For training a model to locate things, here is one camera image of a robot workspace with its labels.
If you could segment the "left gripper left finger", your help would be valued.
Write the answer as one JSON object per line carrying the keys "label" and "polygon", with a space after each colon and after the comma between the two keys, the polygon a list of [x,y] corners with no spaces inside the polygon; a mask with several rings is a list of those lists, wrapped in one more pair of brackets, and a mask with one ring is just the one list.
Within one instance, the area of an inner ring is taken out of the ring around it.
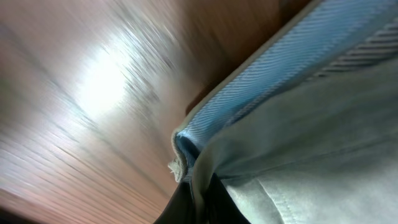
{"label": "left gripper left finger", "polygon": [[195,224],[195,206],[190,184],[179,183],[172,198],[154,224]]}

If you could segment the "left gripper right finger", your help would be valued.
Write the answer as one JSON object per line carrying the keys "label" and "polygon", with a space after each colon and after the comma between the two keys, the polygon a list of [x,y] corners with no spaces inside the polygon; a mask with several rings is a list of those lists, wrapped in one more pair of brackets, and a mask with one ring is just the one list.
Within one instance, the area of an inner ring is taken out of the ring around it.
{"label": "left gripper right finger", "polygon": [[250,224],[216,174],[211,178],[204,199],[209,224]]}

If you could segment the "khaki shorts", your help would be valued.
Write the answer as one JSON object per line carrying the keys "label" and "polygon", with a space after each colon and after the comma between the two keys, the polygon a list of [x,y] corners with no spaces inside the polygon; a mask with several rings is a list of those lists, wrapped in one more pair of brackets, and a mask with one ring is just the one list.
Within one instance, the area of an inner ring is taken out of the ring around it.
{"label": "khaki shorts", "polygon": [[397,1],[312,1],[187,115],[169,164],[208,223],[397,222]]}

